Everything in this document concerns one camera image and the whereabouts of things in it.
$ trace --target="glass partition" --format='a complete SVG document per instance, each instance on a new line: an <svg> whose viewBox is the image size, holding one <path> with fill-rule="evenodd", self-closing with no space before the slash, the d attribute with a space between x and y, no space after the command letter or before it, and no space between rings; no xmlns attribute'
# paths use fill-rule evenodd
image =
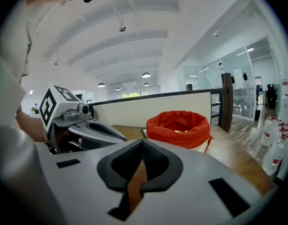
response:
<svg viewBox="0 0 288 225"><path fill-rule="evenodd" d="M247 50L241 48L221 59L218 59L202 70L205 77L205 89L222 88L221 74L230 73L235 80L233 83L233 115L253 119L255 111L254 77L252 75L250 60ZM219 96L212 95L212 104L219 102ZM212 111L218 111L219 107L212 107Z"/></svg>
<svg viewBox="0 0 288 225"><path fill-rule="evenodd" d="M187 84L192 84L193 90L199 90L199 79L196 67L183 67L182 72L184 75L185 87Z"/></svg>
<svg viewBox="0 0 288 225"><path fill-rule="evenodd" d="M254 77L247 50L241 48L222 59L224 72L230 73L235 80L233 83L233 114L253 119L256 103Z"/></svg>
<svg viewBox="0 0 288 225"><path fill-rule="evenodd" d="M222 88L221 74L223 71L219 70L219 63L220 60L216 60L199 71L200 73L204 72L205 74L206 89Z"/></svg>

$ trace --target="desk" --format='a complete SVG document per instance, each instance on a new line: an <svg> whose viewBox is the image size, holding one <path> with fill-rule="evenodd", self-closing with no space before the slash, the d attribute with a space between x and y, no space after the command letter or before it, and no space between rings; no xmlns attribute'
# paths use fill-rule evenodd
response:
<svg viewBox="0 0 288 225"><path fill-rule="evenodd" d="M113 125L115 129L120 131L128 140L142 139L141 127L128 127ZM261 166L242 149L240 144L236 142L229 134L217 125L211 125L211 135L214 139L207 150L207 154L217 159L225 166L232 169L235 173L241 175L251 184L253 184L262 195L267 194L274 188L273 182ZM141 200L139 189L141 184L147 181L146 169L141 162L134 177L128 184L129 202L131 211L137 206Z"/></svg>

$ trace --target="black railing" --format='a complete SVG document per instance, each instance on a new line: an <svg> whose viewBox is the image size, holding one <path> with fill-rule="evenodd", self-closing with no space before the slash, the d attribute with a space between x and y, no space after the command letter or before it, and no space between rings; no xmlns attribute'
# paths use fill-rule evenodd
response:
<svg viewBox="0 0 288 225"><path fill-rule="evenodd" d="M211 105L211 107L219 105L219 113L211 116L211 118L219 117L218 126L220 126L224 131L228 133L230 130L230 126L231 126L232 113L233 113L233 86L232 86L231 74L228 74L228 73L222 74L221 78L222 78L223 88L160 93L160 94L147 95L147 96L142 96L142 97L129 97L129 98L121 98L121 99L116 99L116 100L92 103L92 104L89 104L90 112L92 114L92 117L94 117L94 106L97 106L97 105L119 103L119 102L126 102L126 101L140 100L140 99L210 92L211 95L219 94L219 98L220 98L219 103L215 103Z"/></svg>

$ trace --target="orange plastic bag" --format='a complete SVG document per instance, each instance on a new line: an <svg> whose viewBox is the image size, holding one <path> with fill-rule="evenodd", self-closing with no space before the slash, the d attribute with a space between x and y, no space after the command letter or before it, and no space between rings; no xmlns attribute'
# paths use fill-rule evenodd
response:
<svg viewBox="0 0 288 225"><path fill-rule="evenodd" d="M211 142L210 125L206 117L186 111L162 112L146 123L147 137L193 149L208 140Z"/></svg>

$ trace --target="plastic bottle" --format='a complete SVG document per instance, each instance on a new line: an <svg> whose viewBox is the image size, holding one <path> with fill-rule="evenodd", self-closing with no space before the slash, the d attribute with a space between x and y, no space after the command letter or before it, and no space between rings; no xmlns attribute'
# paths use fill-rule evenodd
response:
<svg viewBox="0 0 288 225"><path fill-rule="evenodd" d="M267 118L264 125L264 131L261 138L261 144L269 147L273 143L275 129L278 128L278 122L274 117Z"/></svg>
<svg viewBox="0 0 288 225"><path fill-rule="evenodd" d="M280 73L280 94L281 96L288 95L288 72L283 71Z"/></svg>
<svg viewBox="0 0 288 225"><path fill-rule="evenodd" d="M262 168L268 176L272 176L276 173L280 161L285 155L287 137L288 136L286 136L284 133L278 132L272 146L264 156Z"/></svg>
<svg viewBox="0 0 288 225"><path fill-rule="evenodd" d="M280 114L279 124L283 123L287 128L288 125L288 96L285 95L280 98Z"/></svg>

